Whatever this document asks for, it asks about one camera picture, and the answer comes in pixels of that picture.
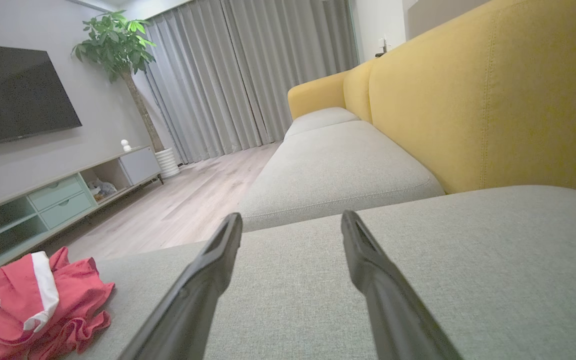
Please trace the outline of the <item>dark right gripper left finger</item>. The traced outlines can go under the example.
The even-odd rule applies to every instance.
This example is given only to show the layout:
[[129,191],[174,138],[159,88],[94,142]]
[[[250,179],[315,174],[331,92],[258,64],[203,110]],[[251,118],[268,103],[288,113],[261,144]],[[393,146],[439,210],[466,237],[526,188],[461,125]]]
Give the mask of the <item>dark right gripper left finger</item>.
[[242,215],[228,214],[118,360],[203,360],[218,299],[231,282],[242,233]]

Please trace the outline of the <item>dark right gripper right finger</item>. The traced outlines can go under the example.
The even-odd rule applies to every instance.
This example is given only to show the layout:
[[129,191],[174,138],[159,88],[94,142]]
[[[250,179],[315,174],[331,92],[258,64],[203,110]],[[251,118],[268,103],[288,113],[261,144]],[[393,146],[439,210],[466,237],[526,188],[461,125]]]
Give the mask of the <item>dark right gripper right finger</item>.
[[463,360],[361,217],[345,210],[340,228],[350,280],[366,300],[378,360]]

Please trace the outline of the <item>red white jersey shirt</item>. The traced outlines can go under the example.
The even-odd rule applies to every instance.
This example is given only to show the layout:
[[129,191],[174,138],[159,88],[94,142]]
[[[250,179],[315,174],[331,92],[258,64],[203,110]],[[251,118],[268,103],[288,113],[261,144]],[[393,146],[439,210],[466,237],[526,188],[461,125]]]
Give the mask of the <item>red white jersey shirt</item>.
[[48,256],[60,302],[52,319],[29,341],[16,346],[0,344],[0,360],[55,360],[84,352],[94,335],[111,324],[103,305],[114,283],[101,280],[92,258],[71,262],[68,249]]

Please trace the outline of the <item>red white basketball shorts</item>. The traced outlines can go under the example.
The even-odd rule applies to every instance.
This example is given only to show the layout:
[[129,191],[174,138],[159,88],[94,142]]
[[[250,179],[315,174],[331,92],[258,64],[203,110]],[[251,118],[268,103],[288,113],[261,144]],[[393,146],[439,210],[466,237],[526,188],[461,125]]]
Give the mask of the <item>red white basketball shorts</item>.
[[45,251],[0,268],[0,344],[20,346],[48,324],[60,303]]

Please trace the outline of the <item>white ribbed plant pot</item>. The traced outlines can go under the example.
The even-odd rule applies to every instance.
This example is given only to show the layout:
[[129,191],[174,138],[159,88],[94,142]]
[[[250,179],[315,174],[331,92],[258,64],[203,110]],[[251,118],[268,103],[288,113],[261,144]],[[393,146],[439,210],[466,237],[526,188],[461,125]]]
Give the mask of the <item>white ribbed plant pot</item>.
[[181,173],[172,148],[165,148],[165,150],[155,152],[154,155],[160,167],[160,177],[163,180],[176,177]]

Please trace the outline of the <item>grey plush toy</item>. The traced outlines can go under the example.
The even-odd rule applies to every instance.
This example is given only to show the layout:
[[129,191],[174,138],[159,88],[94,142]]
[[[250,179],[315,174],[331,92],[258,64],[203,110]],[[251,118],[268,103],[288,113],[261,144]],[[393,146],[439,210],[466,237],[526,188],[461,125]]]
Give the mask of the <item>grey plush toy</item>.
[[118,192],[112,183],[102,181],[99,178],[89,181],[87,187],[93,195],[94,200],[98,203]]

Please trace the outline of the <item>medium grey sofa seat cushion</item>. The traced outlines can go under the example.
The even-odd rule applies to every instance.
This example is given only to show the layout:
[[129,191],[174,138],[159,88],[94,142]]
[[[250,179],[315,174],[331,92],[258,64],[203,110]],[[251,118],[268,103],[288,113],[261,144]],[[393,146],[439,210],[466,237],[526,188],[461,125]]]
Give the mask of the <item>medium grey sofa seat cushion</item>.
[[238,205],[245,231],[443,196],[435,176],[366,121],[288,136]]

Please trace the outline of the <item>mint and grey TV cabinet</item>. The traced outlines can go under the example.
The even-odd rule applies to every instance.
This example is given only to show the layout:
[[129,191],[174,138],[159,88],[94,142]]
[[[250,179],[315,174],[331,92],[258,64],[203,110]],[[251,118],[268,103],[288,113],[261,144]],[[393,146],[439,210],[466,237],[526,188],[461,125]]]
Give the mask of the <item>mint and grey TV cabinet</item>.
[[[132,191],[162,182],[160,171],[152,148],[140,146],[1,200],[0,267]],[[88,186],[96,179],[117,192],[96,202]]]

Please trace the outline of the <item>small grey sofa seat cushion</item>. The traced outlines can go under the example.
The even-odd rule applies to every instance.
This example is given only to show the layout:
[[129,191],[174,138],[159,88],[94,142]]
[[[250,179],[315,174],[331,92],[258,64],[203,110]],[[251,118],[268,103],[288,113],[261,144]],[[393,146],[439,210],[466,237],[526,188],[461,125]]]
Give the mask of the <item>small grey sofa seat cushion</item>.
[[327,126],[340,125],[361,119],[354,113],[342,107],[329,107],[317,111],[309,112],[293,120],[292,125],[285,133],[285,140],[288,137],[300,133],[310,132]]

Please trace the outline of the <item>grey pleated curtain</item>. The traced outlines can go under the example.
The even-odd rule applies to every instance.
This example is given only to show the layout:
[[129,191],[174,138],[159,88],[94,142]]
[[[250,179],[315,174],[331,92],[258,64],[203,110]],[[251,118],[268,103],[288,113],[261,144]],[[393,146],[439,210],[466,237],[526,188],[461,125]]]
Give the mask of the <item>grey pleated curtain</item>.
[[279,142],[288,91],[354,68],[348,0],[190,0],[148,19],[146,79],[178,161]]

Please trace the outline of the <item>yellow and grey sofa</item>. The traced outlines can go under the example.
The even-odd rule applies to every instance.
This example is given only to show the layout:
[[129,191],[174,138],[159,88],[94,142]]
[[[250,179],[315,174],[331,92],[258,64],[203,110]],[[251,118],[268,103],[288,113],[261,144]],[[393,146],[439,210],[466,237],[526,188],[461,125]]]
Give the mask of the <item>yellow and grey sofa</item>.
[[576,190],[576,0],[490,0],[287,101],[354,113],[449,194]]

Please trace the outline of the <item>green leafy potted tree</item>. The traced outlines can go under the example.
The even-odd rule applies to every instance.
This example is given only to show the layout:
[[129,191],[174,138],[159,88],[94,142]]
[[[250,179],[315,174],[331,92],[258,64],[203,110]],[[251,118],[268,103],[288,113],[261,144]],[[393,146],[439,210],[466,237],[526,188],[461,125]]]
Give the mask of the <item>green leafy potted tree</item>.
[[118,79],[125,82],[151,145],[158,153],[166,148],[133,79],[139,72],[146,73],[148,65],[154,62],[149,48],[156,45],[146,38],[146,26],[149,24],[144,19],[128,20],[123,10],[98,14],[83,22],[83,32],[87,38],[74,45],[71,54],[81,62],[87,61],[103,68],[110,83]]

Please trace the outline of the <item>black flat television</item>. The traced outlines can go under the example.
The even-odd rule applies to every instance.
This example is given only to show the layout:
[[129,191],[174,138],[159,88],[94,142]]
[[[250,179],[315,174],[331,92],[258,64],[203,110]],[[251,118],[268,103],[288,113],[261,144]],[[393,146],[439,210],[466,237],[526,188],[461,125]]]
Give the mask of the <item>black flat television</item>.
[[46,51],[0,47],[0,144],[80,126]]

